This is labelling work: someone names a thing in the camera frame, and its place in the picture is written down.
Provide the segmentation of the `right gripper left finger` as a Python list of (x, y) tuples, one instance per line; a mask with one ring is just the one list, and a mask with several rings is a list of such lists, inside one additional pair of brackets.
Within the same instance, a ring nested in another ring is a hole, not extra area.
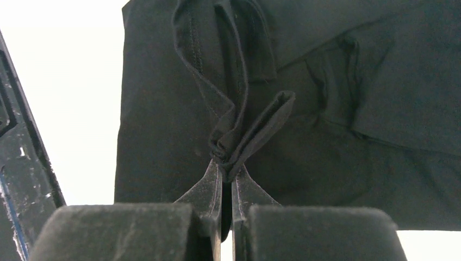
[(30, 260), (219, 260), (222, 175), (211, 161), (174, 203), (64, 206)]

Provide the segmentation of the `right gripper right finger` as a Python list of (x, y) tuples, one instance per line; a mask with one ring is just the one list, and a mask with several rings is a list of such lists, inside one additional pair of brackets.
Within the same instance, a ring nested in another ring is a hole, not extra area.
[(235, 260), (405, 260), (397, 226), (375, 208), (281, 206), (245, 167), (232, 183)]

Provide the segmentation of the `black t shirt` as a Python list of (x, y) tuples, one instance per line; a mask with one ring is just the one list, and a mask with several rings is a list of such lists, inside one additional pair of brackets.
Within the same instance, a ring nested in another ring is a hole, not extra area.
[(114, 201), (211, 161), (290, 206), (460, 230), (460, 1), (129, 1)]

